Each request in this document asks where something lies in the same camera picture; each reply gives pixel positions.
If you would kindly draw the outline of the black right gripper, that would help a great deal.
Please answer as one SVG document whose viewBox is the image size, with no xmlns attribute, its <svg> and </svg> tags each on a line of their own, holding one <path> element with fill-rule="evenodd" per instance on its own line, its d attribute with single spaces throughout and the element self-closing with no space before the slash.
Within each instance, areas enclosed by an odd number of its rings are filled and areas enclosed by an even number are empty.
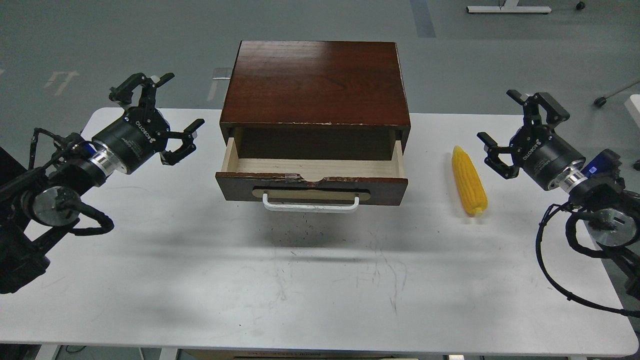
<svg viewBox="0 0 640 360">
<path fill-rule="evenodd" d="M 522 168 L 544 191 L 551 191 L 555 179 L 567 167 L 585 164 L 586 158 L 553 130 L 569 120 L 570 113 L 548 92 L 523 94 L 508 89 L 506 95 L 522 107 L 523 125 L 510 139 L 509 146 L 499 146 L 486 132 L 477 137 L 484 144 L 484 163 L 504 179 L 514 179 Z M 499 155 L 512 155 L 512 165 Z"/>
</svg>

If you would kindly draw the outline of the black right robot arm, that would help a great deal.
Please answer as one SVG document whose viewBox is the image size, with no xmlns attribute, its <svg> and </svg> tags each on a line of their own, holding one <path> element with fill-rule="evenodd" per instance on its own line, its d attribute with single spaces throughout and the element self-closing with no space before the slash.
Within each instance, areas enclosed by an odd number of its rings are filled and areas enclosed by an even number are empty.
<svg viewBox="0 0 640 360">
<path fill-rule="evenodd" d="M 639 241 L 639 194 L 626 189 L 620 175 L 620 156 L 608 148 L 592 161 L 556 132 L 569 120 L 569 112 L 550 93 L 523 94 L 508 89 L 507 96 L 522 107 L 523 124 L 500 146 L 486 132 L 477 137 L 484 144 L 484 163 L 505 179 L 524 171 L 543 191 L 562 189 L 565 203 L 547 207 L 535 235 L 535 257 L 550 285 L 566 297 L 602 312 L 638 318 L 637 310 L 615 309 L 580 297 L 562 287 L 547 271 L 542 254 L 544 230 L 558 212 L 568 214 L 565 237 L 570 248 L 593 259 L 609 259 L 627 277 L 625 292 L 639 298 L 639 255 L 630 249 Z"/>
</svg>

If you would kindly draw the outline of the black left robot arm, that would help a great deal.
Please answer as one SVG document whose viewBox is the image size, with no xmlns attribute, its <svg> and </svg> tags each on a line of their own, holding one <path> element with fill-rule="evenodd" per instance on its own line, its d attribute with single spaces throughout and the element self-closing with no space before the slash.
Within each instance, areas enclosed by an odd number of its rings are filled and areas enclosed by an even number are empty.
<svg viewBox="0 0 640 360">
<path fill-rule="evenodd" d="M 195 151 L 204 119 L 176 132 L 156 107 L 158 88 L 173 78 L 171 72 L 160 77 L 134 73 L 111 88 L 109 99 L 123 114 L 91 139 L 35 128 L 27 167 L 1 151 L 2 294 L 45 274 L 48 251 L 66 235 L 98 236 L 114 229 L 107 214 L 82 201 L 90 189 L 105 184 L 115 171 L 132 174 L 153 155 L 174 166 Z"/>
</svg>

